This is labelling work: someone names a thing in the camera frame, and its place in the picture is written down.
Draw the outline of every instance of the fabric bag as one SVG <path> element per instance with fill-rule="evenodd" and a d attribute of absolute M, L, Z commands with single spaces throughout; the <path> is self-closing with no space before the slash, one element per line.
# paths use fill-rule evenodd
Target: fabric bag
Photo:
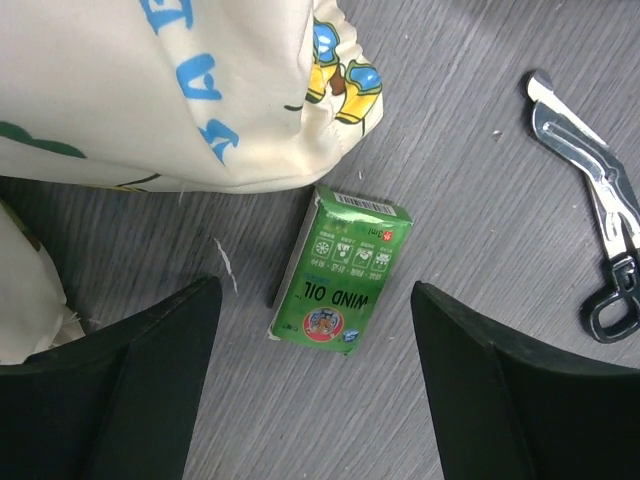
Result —
<path fill-rule="evenodd" d="M 263 192 L 326 174 L 382 117 L 335 0 L 0 6 L 0 175 Z"/>
<path fill-rule="evenodd" d="M 0 201 L 0 365 L 84 336 L 51 257 Z"/>

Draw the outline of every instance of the tote bag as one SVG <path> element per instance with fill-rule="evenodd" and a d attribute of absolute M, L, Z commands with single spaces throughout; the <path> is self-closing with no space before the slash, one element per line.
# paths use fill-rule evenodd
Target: tote bag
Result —
<path fill-rule="evenodd" d="M 289 189 L 382 117 L 334 0 L 2 2 L 0 175 L 127 191 Z"/>

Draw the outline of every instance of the wood grain floor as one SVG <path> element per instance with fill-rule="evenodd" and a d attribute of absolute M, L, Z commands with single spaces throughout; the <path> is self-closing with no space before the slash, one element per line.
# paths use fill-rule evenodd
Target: wood grain floor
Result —
<path fill-rule="evenodd" d="M 565 102 L 617 149 L 640 194 L 637 2 L 341 5 L 381 71 L 385 117 L 324 183 L 391 199 L 415 218 L 354 356 L 266 338 L 308 188 L 179 201 L 0 181 L 72 304 L 99 324 L 201 274 L 223 278 L 186 479 L 442 478 L 408 304 L 417 279 L 552 345 L 640 367 L 640 334 L 601 346 L 579 328 L 581 302 L 603 285 L 602 252 L 577 171 L 528 133 L 521 83 L 528 70 L 547 69 Z"/>

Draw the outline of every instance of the cartoon print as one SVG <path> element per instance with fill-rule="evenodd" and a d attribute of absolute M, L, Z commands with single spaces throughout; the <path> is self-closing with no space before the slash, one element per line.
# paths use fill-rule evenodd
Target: cartoon print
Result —
<path fill-rule="evenodd" d="M 333 25 L 313 20 L 313 66 L 306 100 L 320 102 L 331 87 L 333 96 L 344 95 L 336 120 L 348 125 L 363 122 L 382 92 L 380 75 L 370 63 L 340 63 L 336 48 L 340 37 Z"/>
<path fill-rule="evenodd" d="M 54 140 L 42 140 L 39 138 L 33 138 L 29 132 L 24 128 L 14 125 L 9 122 L 0 122 L 0 137 L 5 137 L 10 140 L 24 143 L 30 147 L 41 148 L 49 152 L 57 153 L 59 155 L 66 155 L 68 157 L 87 158 L 84 153 L 71 145 L 62 142 L 56 142 Z"/>
<path fill-rule="evenodd" d="M 333 308 L 318 308 L 304 317 L 303 327 L 314 342 L 328 342 L 342 332 L 344 317 Z"/>

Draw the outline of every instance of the scissors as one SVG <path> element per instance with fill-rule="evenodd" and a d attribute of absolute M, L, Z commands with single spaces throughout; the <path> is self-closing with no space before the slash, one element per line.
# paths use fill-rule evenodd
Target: scissors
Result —
<path fill-rule="evenodd" d="M 533 131 L 538 140 L 587 177 L 613 289 L 603 290 L 585 302 L 584 326 L 598 342 L 617 342 L 640 328 L 638 200 L 614 151 L 558 99 L 547 72 L 533 72 L 527 94 L 535 102 Z M 626 315 L 603 326 L 602 311 L 617 302 L 626 303 Z"/>

